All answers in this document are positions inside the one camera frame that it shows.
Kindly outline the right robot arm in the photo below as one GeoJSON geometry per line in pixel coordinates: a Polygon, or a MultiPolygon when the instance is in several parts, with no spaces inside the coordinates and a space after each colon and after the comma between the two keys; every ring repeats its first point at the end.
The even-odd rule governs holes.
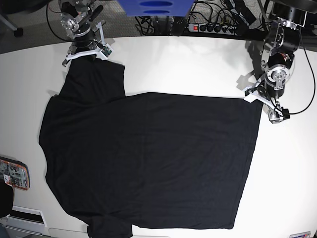
{"type": "Polygon", "coordinates": [[[105,45],[105,22],[95,21],[104,6],[95,6],[93,0],[59,0],[58,5],[61,11],[61,25],[66,30],[68,40],[71,41],[62,64],[67,65],[71,59],[79,57],[95,60],[105,45]]]}

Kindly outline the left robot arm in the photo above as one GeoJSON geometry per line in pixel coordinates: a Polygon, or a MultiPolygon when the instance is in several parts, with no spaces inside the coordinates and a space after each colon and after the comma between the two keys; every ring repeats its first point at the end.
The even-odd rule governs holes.
{"type": "Polygon", "coordinates": [[[269,1],[258,4],[263,21],[268,23],[268,35],[262,47],[261,68],[264,71],[264,97],[268,100],[268,118],[280,123],[290,118],[287,109],[280,105],[285,84],[291,77],[290,69],[295,51],[300,45],[300,28],[305,25],[307,13],[293,6],[275,2],[271,13],[266,14],[269,1]]]}

